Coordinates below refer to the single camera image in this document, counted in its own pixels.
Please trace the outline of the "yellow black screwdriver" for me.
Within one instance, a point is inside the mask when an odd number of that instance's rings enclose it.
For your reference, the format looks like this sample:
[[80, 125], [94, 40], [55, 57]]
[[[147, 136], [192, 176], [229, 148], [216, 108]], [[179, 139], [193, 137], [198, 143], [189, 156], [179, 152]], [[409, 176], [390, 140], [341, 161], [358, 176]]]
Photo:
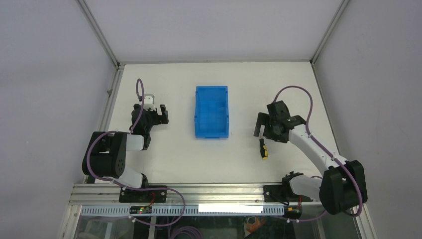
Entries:
[[267, 151], [267, 147], [266, 147], [265, 142], [264, 142], [264, 138], [262, 138], [262, 137], [259, 138], [259, 144], [260, 144], [259, 148], [260, 148], [261, 158], [263, 160], [266, 160], [268, 158], [268, 151]]

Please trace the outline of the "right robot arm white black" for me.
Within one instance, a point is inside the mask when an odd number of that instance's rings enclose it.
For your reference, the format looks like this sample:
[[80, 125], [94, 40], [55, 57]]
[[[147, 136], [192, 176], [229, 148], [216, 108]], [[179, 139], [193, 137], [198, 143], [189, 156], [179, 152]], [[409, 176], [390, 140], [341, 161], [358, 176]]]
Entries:
[[301, 116], [290, 115], [283, 101], [267, 105], [267, 113], [257, 115], [254, 136], [259, 138], [260, 154], [268, 158], [265, 139], [296, 146], [318, 169], [322, 178], [290, 172], [273, 189], [265, 189], [272, 201], [283, 204], [298, 202], [304, 196], [321, 202], [331, 215], [350, 208], [361, 208], [368, 200], [363, 165], [349, 161], [324, 148], [311, 133], [308, 122]]

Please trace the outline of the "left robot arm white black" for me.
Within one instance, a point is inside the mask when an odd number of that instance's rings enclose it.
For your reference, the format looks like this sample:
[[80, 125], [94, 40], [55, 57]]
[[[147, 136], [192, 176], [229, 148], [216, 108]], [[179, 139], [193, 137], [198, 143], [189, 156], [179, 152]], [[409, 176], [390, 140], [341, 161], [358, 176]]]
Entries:
[[126, 152], [147, 150], [152, 128], [169, 123], [168, 111], [165, 105], [160, 105], [161, 114], [154, 105], [142, 108], [140, 104], [134, 104], [133, 107], [130, 132], [93, 132], [82, 162], [85, 175], [124, 189], [149, 187], [145, 174], [126, 165]]

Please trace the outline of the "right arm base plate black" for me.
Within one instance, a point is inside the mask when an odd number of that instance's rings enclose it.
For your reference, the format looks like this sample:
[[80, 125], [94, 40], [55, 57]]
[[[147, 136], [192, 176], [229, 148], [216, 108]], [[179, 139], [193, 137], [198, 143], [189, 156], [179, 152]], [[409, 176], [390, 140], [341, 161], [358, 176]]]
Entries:
[[264, 185], [263, 196], [266, 203], [279, 202], [283, 204], [301, 202], [313, 202], [313, 199], [294, 194], [290, 186], [283, 184]]

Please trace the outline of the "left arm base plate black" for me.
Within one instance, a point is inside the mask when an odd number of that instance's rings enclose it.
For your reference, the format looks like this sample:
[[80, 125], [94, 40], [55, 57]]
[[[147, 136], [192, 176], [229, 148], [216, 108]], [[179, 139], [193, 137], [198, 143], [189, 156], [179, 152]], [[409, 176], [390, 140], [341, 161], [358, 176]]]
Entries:
[[147, 191], [121, 189], [120, 203], [165, 203], [167, 199], [167, 187], [164, 185], [150, 186]]

